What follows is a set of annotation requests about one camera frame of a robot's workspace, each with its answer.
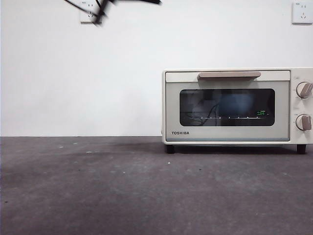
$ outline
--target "oven foot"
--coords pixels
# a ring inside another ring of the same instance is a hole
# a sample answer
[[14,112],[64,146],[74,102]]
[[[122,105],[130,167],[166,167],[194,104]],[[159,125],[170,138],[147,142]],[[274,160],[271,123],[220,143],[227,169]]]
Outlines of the oven foot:
[[175,153],[175,148],[173,145],[165,145],[165,152],[169,154]]
[[297,144],[297,153],[298,154],[305,154],[306,144]]

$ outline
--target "power socket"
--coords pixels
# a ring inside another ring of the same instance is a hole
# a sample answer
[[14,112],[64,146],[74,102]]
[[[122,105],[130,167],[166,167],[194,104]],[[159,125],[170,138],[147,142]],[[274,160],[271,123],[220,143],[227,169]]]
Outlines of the power socket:
[[313,22],[313,2],[296,1],[293,3],[292,23],[293,24],[312,24]]
[[96,16],[93,15],[93,12],[96,13],[99,10],[99,6],[95,0],[83,0],[80,6],[89,11],[89,13],[80,11],[80,23],[91,24],[96,20]]

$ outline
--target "oven window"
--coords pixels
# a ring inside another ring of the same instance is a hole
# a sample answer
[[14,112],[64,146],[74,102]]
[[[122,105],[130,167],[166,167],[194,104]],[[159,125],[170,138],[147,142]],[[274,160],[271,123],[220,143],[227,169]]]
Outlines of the oven window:
[[273,89],[182,90],[179,95],[182,126],[272,126]]

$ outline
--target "toshiba toaster oven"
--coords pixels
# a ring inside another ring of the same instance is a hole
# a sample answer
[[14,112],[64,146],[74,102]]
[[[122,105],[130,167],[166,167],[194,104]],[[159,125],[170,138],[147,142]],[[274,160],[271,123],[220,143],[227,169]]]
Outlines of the toshiba toaster oven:
[[175,145],[313,143],[313,68],[166,70],[162,141]]

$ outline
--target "control knob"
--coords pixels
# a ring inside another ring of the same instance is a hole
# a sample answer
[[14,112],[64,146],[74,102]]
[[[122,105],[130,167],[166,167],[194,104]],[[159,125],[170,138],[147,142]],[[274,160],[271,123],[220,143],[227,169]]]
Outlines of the control knob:
[[301,82],[297,86],[297,94],[301,98],[308,98],[312,94],[313,84],[309,82]]
[[295,124],[302,131],[309,131],[312,129],[311,117],[309,115],[298,116]]

